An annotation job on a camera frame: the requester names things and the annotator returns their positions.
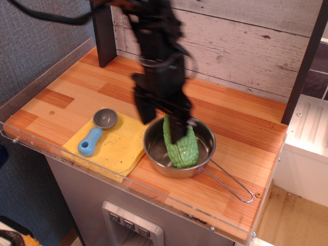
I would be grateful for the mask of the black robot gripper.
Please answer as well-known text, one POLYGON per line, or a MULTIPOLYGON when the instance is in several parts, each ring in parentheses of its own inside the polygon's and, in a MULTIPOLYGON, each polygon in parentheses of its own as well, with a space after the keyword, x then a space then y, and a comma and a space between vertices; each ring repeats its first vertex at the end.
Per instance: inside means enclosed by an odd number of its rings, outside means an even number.
POLYGON ((143 124, 156 117, 156 109, 169 115, 171 142, 185 137, 188 127, 197 126, 191 116, 191 102, 182 92, 186 82, 185 61, 181 52, 171 54, 164 61, 142 59, 144 73, 134 73, 134 99, 143 124))

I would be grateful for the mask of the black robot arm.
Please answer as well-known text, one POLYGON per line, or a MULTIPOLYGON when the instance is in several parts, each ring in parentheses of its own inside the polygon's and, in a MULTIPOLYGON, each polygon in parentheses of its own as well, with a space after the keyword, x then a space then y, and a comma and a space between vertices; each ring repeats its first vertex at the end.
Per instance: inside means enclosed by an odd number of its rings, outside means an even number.
POLYGON ((146 124, 160 109, 169 115, 171 142, 187 134, 192 104, 183 93, 186 82, 185 56, 178 43, 182 36, 170 1, 92 1, 97 15, 106 7, 119 7, 128 18, 140 48, 143 73, 134 73, 134 100, 141 121, 146 124))

